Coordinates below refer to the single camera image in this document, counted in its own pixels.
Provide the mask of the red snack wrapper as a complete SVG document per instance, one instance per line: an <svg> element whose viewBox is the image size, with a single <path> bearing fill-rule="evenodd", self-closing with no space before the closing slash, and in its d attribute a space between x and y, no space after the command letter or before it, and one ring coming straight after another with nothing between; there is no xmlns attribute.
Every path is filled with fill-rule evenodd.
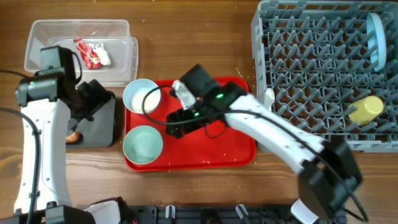
<svg viewBox="0 0 398 224"><path fill-rule="evenodd" d="M76 49L79 51L81 58L87 69L94 70L103 66L98 57L98 54L93 51L93 48L85 44L82 39L74 39Z"/></svg>

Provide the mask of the mint green bowl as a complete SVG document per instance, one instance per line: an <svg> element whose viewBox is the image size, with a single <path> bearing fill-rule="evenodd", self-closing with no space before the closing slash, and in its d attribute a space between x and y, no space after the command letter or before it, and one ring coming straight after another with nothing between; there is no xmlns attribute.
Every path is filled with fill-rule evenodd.
<svg viewBox="0 0 398 224"><path fill-rule="evenodd" d="M134 164L146 165L154 162L162 149L162 136L152 126L137 126L124 137L123 153Z"/></svg>

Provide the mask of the white tissue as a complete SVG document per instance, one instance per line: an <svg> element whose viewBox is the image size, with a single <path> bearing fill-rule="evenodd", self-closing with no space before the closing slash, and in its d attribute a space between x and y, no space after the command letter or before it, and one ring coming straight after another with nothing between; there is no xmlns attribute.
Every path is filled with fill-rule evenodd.
<svg viewBox="0 0 398 224"><path fill-rule="evenodd" d="M104 48L104 43L98 42L95 44L88 44L92 51L97 55L99 59L99 63L102 65L111 65L111 59L108 55L108 52Z"/></svg>

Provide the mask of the light blue rice bowl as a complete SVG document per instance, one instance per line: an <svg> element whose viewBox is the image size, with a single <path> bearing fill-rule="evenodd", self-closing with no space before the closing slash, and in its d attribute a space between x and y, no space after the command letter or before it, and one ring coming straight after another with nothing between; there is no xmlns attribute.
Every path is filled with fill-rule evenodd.
<svg viewBox="0 0 398 224"><path fill-rule="evenodd" d="M136 114L153 112L158 107L160 99L161 92L158 85L145 78L132 81L123 91L125 107Z"/></svg>

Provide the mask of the orange carrot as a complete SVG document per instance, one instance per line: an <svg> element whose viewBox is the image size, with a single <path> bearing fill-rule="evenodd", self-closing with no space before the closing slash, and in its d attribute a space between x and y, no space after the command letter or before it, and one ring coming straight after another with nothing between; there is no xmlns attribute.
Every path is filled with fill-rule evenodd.
<svg viewBox="0 0 398 224"><path fill-rule="evenodd" d="M67 144L75 144L80 139L80 133L75 131L71 133L69 136L67 136L65 139Z"/></svg>

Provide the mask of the white plastic spoon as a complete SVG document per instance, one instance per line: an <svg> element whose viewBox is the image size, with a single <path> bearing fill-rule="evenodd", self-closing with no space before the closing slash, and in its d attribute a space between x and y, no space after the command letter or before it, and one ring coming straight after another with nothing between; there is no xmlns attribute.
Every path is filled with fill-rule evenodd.
<svg viewBox="0 0 398 224"><path fill-rule="evenodd" d="M269 111L272 111L272 105L273 105L274 102L275 102L275 93L274 93L273 89L272 89L272 88L268 88L268 89L265 91L264 96L265 96L265 99L264 99L265 107L266 107Z"/></svg>

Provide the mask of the yellow plastic cup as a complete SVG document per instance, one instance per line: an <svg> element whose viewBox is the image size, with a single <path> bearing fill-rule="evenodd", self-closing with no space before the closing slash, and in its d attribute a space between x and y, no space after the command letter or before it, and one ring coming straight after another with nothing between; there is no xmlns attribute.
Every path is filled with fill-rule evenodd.
<svg viewBox="0 0 398 224"><path fill-rule="evenodd" d="M348 115L348 118L354 123L365 125L383 112L384 103L376 96L367 96L355 101L349 108L355 108L355 110Z"/></svg>

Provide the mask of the light blue plate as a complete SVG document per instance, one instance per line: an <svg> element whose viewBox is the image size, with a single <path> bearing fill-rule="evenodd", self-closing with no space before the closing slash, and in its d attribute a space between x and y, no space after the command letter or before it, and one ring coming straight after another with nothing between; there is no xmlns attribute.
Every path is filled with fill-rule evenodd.
<svg viewBox="0 0 398 224"><path fill-rule="evenodd" d="M376 63L375 71L384 68L387 60L386 34L381 18L378 14L370 12L366 19L366 32L370 35L368 39L368 48L375 49L370 53L371 63Z"/></svg>

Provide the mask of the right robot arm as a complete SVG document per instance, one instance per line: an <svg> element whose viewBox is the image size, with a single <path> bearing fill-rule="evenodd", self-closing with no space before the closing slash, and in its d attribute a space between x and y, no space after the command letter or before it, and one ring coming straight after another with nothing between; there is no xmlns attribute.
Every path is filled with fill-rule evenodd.
<svg viewBox="0 0 398 224"><path fill-rule="evenodd" d="M220 85L199 64L172 83L170 94L182 107L167 115L167 134L180 139L221 121L282 159L298 175L291 212L300 222L331 220L349 198L358 201L354 191L363 178L344 139L327 141L294 126L234 82Z"/></svg>

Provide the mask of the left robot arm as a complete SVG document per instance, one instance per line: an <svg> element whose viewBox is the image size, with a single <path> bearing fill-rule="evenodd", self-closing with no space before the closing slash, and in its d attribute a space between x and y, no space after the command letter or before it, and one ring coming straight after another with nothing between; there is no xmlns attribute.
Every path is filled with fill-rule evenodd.
<svg viewBox="0 0 398 224"><path fill-rule="evenodd" d="M22 118L24 149L14 214L1 223L134 223L136 217L122 197L72 206L66 177L67 136L87 120L113 135L116 97L97 80L76 76L77 54L56 45L40 51L41 69L23 75L16 89L20 110L1 111Z"/></svg>

